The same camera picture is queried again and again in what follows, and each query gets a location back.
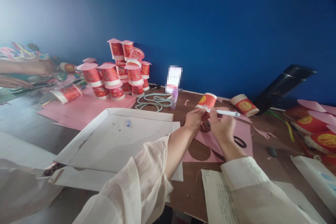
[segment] paper cup decoration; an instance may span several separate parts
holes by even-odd
[[[112,53],[112,59],[115,60],[123,60],[124,59],[124,52],[123,52],[123,47],[120,44],[120,40],[118,39],[111,39],[108,41],[110,44],[111,48],[111,53]]]
[[[114,64],[103,64],[97,67],[101,70],[105,86],[114,86],[121,83],[114,67]]]
[[[149,89],[148,79],[144,79],[143,81],[144,81],[144,84],[142,85],[142,87],[143,87],[143,90],[146,91]]]
[[[97,69],[95,63],[84,63],[77,67],[77,70],[82,71],[87,85],[90,87],[99,87],[104,85],[104,81]]]
[[[233,97],[230,102],[248,117],[259,112],[259,109],[244,94]]]
[[[139,48],[133,47],[126,65],[138,65],[141,68],[141,61],[145,57],[143,51]]]
[[[298,105],[283,112],[285,116],[294,121],[308,116],[308,110],[315,110],[318,112],[326,112],[326,110],[316,101],[307,101],[298,99]]]
[[[122,90],[124,91],[124,94],[130,95],[132,93],[132,86],[130,83],[128,83],[128,79],[122,79]]]
[[[125,69],[126,63],[116,63],[115,65],[119,79],[128,79],[128,72]]]
[[[110,90],[104,86],[92,88],[98,100],[106,100],[111,97]]]
[[[132,96],[133,97],[142,97],[144,96],[144,88],[141,86],[132,86]]]
[[[77,66],[73,65],[73,64],[62,62],[59,67],[63,72],[75,73]]]
[[[130,54],[132,51],[133,43],[132,41],[129,40],[124,40],[122,42],[120,42],[122,44],[122,50],[124,51],[124,58],[127,61],[130,58]]]
[[[125,94],[122,87],[110,89],[110,93],[111,93],[111,100],[115,102],[125,98]]]
[[[336,126],[327,125],[327,128],[324,132],[308,135],[304,138],[315,149],[323,153],[336,153]]]
[[[215,105],[216,99],[217,96],[215,96],[214,94],[205,93],[201,98],[201,100],[196,105],[196,107],[200,109],[209,110]]]
[[[143,82],[140,73],[140,67],[136,65],[127,65],[125,66],[125,69],[128,71],[128,82],[132,86],[140,85]]]
[[[83,95],[81,89],[76,85],[72,85],[66,88],[64,87],[60,90],[54,90],[51,91],[51,93],[53,93],[53,95],[56,96],[56,98],[60,100],[62,104],[65,104]]]
[[[95,58],[86,58],[83,60],[84,63],[95,63],[97,64],[97,60]]]
[[[149,65],[151,65],[151,63],[147,61],[141,62],[141,75],[143,79],[149,79]]]
[[[336,118],[330,114],[313,110],[309,110],[308,114],[297,121],[292,121],[295,128],[307,135],[326,131],[327,125],[336,126]]]

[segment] blue wall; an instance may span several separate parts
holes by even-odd
[[[165,84],[183,67],[185,90],[256,97],[289,64],[318,73],[287,100],[336,105],[336,0],[0,0],[0,45],[33,41],[79,63],[110,61],[107,40],[132,40]]]

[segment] hand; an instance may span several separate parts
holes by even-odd
[[[16,79],[7,75],[0,75],[0,87],[3,88],[33,88],[34,86],[27,81]]]
[[[224,141],[232,141],[233,142],[233,131],[236,126],[236,121],[232,116],[222,115],[222,118],[218,120],[217,111],[216,110],[226,110],[230,111],[226,107],[212,107],[210,111],[210,119],[211,119],[211,131],[218,143]]]
[[[41,76],[49,76],[53,72],[53,67],[48,62],[41,61],[25,61],[19,62],[20,73],[27,75],[41,75]]]

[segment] person's right hand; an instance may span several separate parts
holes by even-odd
[[[236,126],[236,120],[229,115],[222,115],[218,119],[216,110],[230,111],[227,107],[212,107],[210,111],[211,131],[218,142],[234,141],[233,131]]]
[[[3,88],[34,88],[32,84],[27,81],[16,79],[7,75],[0,75],[0,87]]]

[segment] white sleeve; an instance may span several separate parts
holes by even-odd
[[[240,223],[316,223],[263,172],[252,157],[220,166]]]
[[[88,200],[74,223],[153,223],[173,190],[164,173],[169,136],[145,143],[141,152]]]

